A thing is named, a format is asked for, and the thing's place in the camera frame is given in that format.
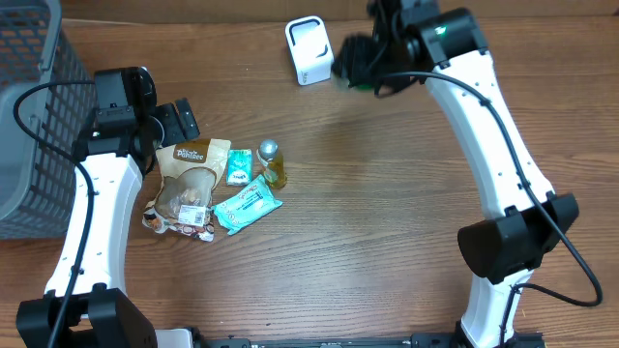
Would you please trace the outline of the white packet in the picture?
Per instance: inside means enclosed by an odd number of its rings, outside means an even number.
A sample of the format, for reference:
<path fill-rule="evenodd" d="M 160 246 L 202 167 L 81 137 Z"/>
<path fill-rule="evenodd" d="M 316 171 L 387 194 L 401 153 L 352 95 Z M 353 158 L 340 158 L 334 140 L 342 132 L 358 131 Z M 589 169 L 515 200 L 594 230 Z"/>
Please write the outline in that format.
<path fill-rule="evenodd" d="M 142 224 L 158 234 L 176 232 L 214 240 L 213 190 L 223 176 L 231 142 L 198 139 L 156 151 L 161 189 L 145 206 Z"/>

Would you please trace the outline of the teal tissue packet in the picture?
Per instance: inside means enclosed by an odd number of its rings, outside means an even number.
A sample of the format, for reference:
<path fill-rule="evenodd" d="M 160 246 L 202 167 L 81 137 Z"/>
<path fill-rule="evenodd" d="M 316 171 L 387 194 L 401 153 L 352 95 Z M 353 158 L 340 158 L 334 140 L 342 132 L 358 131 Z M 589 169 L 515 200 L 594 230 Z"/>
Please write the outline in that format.
<path fill-rule="evenodd" d="M 245 186 L 252 180 L 251 149 L 236 149 L 228 152 L 226 183 L 229 186 Z"/>

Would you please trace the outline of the yellow oil bottle silver cap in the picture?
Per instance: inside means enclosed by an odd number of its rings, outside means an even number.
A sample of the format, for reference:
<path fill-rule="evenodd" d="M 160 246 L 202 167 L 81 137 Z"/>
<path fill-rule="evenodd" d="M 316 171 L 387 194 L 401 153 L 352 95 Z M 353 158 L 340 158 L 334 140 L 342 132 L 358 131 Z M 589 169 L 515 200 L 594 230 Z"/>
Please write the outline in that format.
<path fill-rule="evenodd" d="M 287 183 L 283 154 L 273 139 L 263 140 L 257 149 L 257 158 L 263 166 L 263 176 L 272 189 L 281 189 Z"/>

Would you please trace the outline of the teal white box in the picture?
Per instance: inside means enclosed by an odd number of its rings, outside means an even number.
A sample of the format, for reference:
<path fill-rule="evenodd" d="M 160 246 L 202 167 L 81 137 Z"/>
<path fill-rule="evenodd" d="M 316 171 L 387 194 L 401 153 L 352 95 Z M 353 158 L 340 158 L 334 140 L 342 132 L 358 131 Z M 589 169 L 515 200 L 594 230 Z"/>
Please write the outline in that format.
<path fill-rule="evenodd" d="M 232 236 L 279 208 L 282 202 L 272 193 L 263 175 L 258 175 L 236 195 L 215 205 L 221 227 Z"/>

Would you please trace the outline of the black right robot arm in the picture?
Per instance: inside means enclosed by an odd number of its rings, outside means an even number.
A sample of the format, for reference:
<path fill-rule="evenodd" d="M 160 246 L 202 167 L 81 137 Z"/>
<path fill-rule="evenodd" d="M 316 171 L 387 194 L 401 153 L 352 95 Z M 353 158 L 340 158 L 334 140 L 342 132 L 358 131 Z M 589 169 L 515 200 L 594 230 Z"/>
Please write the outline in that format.
<path fill-rule="evenodd" d="M 479 190 L 483 219 L 457 234 L 472 272 L 468 306 L 452 334 L 416 333 L 416 347 L 541 347 L 513 322 L 520 292 L 578 217 L 523 143 L 498 86 L 487 41 L 466 9 L 434 1 L 372 1 L 370 35 L 345 39 L 332 66 L 350 87 L 390 97 L 420 83 L 446 114 Z"/>

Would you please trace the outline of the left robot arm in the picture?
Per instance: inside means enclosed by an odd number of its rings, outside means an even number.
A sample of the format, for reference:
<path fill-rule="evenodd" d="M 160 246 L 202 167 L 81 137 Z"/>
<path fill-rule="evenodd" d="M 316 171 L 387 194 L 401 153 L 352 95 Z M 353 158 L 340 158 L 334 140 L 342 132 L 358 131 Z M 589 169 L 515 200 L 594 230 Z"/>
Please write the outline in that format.
<path fill-rule="evenodd" d="M 155 329 L 125 286 L 133 203 L 156 151 L 199 136 L 189 102 L 159 105 L 144 67 L 98 71 L 89 83 L 98 101 L 69 152 L 21 120 L 21 104 L 38 87 L 13 107 L 16 124 L 72 164 L 77 178 L 60 260 L 44 295 L 19 305 L 16 328 L 28 347 L 201 347 L 195 328 Z"/>

